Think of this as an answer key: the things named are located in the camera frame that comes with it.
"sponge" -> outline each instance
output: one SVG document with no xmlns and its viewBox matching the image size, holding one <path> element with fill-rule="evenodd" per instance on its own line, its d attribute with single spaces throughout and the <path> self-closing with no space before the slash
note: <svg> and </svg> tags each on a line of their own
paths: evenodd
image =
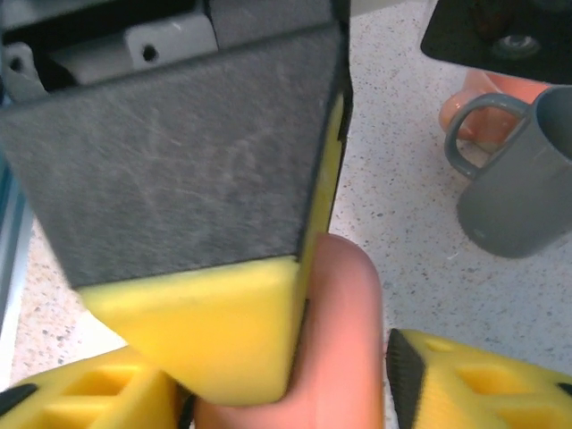
<svg viewBox="0 0 572 429">
<path fill-rule="evenodd" d="M 349 34 L 330 0 L 310 3 L 330 13 L 0 113 L 0 146 L 83 303 L 217 404 L 285 392 L 330 220 Z"/>
</svg>

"yellow foam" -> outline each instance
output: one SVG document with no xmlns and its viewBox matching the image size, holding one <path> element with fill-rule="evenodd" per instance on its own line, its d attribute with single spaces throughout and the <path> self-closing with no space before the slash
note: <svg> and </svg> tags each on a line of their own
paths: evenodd
<svg viewBox="0 0 572 429">
<path fill-rule="evenodd" d="M 340 170 L 342 101 L 332 109 L 301 255 L 79 290 L 95 317 L 209 402 L 255 405 L 286 391 L 315 237 L 327 231 Z"/>
<path fill-rule="evenodd" d="M 401 331 L 425 362 L 413 429 L 568 429 L 572 397 L 557 373 L 422 332 Z"/>
<path fill-rule="evenodd" d="M 176 382 L 131 348 L 34 375 L 38 390 L 0 429 L 176 429 Z"/>
</svg>

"speckled countertop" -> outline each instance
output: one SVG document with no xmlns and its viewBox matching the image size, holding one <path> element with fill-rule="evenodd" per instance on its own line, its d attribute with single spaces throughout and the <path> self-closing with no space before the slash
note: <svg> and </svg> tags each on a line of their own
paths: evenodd
<svg viewBox="0 0 572 429">
<path fill-rule="evenodd" d="M 436 116 L 464 71 L 418 51 L 423 13 L 405 3 L 353 22 L 355 110 L 332 231 L 375 261 L 386 327 L 572 373 L 572 243 L 511 261 L 484 253 L 458 227 L 467 181 L 447 164 Z M 77 358 L 87 336 L 81 314 L 35 225 L 13 381 Z"/>
</svg>

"mug handle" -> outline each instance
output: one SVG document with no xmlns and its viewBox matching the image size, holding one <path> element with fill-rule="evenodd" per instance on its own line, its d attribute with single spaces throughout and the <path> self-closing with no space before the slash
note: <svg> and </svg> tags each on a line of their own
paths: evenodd
<svg viewBox="0 0 572 429">
<path fill-rule="evenodd" d="M 449 129 L 450 123 L 458 113 L 459 109 L 466 105 L 471 100 L 481 96 L 482 94 L 487 94 L 486 92 L 477 90 L 477 89 L 461 89 L 457 94 L 451 96 L 443 106 L 441 107 L 441 111 L 439 112 L 439 125 L 441 125 L 441 129 L 445 132 Z M 458 130 L 458 139 L 461 140 L 474 140 L 475 134 L 473 130 L 465 127 L 464 124 L 461 125 L 461 128 Z"/>
<path fill-rule="evenodd" d="M 529 105 L 518 98 L 507 96 L 505 94 L 484 94 L 469 101 L 458 110 L 458 113 L 450 122 L 449 129 L 447 130 L 447 136 L 445 137 L 445 155 L 453 168 L 464 176 L 467 176 L 469 179 L 474 179 L 479 173 L 480 168 L 469 162 L 458 151 L 458 132 L 461 125 L 471 112 L 475 109 L 482 109 L 484 107 L 496 107 L 504 110 L 505 112 L 509 112 L 510 114 L 514 114 L 519 119 L 522 119 L 525 117 Z"/>
</svg>

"orange mug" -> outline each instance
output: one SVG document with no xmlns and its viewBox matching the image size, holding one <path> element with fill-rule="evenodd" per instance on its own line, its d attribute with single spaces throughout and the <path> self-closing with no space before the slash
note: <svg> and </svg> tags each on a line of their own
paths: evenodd
<svg viewBox="0 0 572 429">
<path fill-rule="evenodd" d="M 471 69 L 467 71 L 463 88 L 443 104 L 439 112 L 439 124 L 443 131 L 447 131 L 458 110 L 482 94 L 506 94 L 532 104 L 548 87 L 541 82 Z M 519 119 L 512 114 L 495 107 L 485 107 L 467 117 L 458 138 L 472 141 L 486 152 L 494 153 L 518 122 Z"/>
<path fill-rule="evenodd" d="M 382 429 L 381 294 L 366 253 L 345 239 L 323 236 L 286 395 L 274 404 L 244 408 L 197 399 L 195 427 Z"/>
</svg>

